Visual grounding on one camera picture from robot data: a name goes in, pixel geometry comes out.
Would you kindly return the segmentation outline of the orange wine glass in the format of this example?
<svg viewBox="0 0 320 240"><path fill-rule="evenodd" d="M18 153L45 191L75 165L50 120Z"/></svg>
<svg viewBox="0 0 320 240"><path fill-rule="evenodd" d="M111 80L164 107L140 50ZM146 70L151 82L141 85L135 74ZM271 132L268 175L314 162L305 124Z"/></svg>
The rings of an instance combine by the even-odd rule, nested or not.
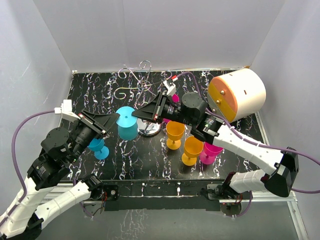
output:
<svg viewBox="0 0 320 240"><path fill-rule="evenodd" d="M184 153L181 160L186 166L193 166L197 163L198 156L203 151L204 143L194 136L189 136L184 142Z"/></svg>
<svg viewBox="0 0 320 240"><path fill-rule="evenodd" d="M167 141L166 145L171 150L177 150L181 146L181 138L185 132L185 125L176 121L169 121L166 124Z"/></svg>

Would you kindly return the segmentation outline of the chrome wine glass rack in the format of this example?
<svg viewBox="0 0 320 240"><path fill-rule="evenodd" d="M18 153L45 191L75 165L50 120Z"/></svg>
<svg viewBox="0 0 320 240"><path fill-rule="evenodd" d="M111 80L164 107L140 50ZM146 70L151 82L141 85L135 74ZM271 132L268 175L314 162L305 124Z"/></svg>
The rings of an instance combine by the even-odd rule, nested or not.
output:
<svg viewBox="0 0 320 240"><path fill-rule="evenodd" d="M149 60L143 60L138 67L128 67L124 65L116 74L116 77L121 80L127 80L129 86L120 86L113 91L113 97L117 100L125 100L130 94L136 93L133 102L133 108L138 109L145 106L149 100L156 96L152 91L152 87L157 85L156 82L150 79L152 64ZM155 137L161 131L160 123L152 123L146 120L137 120L137 131L142 137Z"/></svg>

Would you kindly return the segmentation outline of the blue wine glass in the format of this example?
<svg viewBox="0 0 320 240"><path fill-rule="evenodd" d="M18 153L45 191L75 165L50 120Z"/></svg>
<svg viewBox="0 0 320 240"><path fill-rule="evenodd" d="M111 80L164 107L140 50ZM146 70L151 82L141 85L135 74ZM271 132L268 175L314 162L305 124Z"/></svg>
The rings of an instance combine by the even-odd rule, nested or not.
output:
<svg viewBox="0 0 320 240"><path fill-rule="evenodd" d="M134 108L130 106L120 107L116 113L119 118L116 121L118 136L125 141L131 141L138 135L138 118L132 116Z"/></svg>
<svg viewBox="0 0 320 240"><path fill-rule="evenodd" d="M94 138L88 148L94 152L94 156L98 160L104 160L109 156L109 148L105 146L105 140L103 138Z"/></svg>

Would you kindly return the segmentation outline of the white orange cylindrical container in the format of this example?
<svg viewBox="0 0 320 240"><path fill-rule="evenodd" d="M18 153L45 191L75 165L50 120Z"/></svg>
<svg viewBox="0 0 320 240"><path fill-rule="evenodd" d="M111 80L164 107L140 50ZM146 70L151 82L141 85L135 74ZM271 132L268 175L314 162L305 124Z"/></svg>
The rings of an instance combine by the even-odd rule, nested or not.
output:
<svg viewBox="0 0 320 240"><path fill-rule="evenodd" d="M258 112L266 101L266 88L251 69L243 68L214 77L207 89L208 105L232 123Z"/></svg>

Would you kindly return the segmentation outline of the aluminium front rail frame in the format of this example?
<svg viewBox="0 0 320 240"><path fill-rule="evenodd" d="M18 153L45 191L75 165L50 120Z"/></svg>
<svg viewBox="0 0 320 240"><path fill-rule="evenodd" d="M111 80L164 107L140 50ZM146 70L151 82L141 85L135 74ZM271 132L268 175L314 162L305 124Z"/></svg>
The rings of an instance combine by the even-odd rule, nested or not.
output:
<svg viewBox="0 0 320 240"><path fill-rule="evenodd" d="M294 195L275 197L255 192L233 205L209 200L190 183L173 183L166 190L142 186L109 201L107 210L90 202L86 217L74 206L53 220L42 240L307 240Z"/></svg>

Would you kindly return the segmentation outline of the pink wine glass front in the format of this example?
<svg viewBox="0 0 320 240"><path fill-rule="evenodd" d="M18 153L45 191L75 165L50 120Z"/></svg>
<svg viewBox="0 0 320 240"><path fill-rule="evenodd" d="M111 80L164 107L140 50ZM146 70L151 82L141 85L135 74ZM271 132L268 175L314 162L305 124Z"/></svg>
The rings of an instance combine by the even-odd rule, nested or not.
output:
<svg viewBox="0 0 320 240"><path fill-rule="evenodd" d="M216 157L223 151L222 147L209 144L207 142L203 145L203 150L199 155L200 161L205 165L211 165L215 162Z"/></svg>

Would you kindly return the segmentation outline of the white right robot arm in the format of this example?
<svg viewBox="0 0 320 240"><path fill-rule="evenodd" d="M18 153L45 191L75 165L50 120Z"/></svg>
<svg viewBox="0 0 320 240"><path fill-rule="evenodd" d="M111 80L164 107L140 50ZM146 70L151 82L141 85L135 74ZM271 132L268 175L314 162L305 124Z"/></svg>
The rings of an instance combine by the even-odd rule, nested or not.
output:
<svg viewBox="0 0 320 240"><path fill-rule="evenodd" d="M286 198L299 171L294 149L270 149L260 142L240 134L216 115L207 113L208 103L198 93L187 92L180 103L159 92L147 105L136 109L132 116L152 123L163 119L191 127L190 133L199 141L215 145L252 162L259 169L244 173L231 172L223 184L207 192L230 199L248 191L264 191Z"/></svg>

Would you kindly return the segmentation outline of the orange wine glass front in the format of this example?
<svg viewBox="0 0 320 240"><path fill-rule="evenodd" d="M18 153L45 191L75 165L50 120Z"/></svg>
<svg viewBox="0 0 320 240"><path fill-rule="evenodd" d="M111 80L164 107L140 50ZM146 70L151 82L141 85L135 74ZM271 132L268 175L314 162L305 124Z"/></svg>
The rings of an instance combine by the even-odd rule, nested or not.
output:
<svg viewBox="0 0 320 240"><path fill-rule="evenodd" d="M186 166L193 166L197 163L198 156L203 151L204 143L194 136L189 136L184 142L184 153L181 160Z"/></svg>

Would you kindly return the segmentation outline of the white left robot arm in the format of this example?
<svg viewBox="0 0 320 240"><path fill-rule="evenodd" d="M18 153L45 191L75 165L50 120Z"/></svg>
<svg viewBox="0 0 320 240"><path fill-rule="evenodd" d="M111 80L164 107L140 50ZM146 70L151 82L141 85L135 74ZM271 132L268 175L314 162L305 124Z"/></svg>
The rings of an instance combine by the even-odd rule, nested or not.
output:
<svg viewBox="0 0 320 240"><path fill-rule="evenodd" d="M71 189L42 204L42 200L70 172L92 140L102 140L120 114L71 114L73 129L56 127L41 142L41 152L21 179L22 188L0 217L2 240L35 240L53 219L72 206L103 195L103 182L94 174L80 179Z"/></svg>

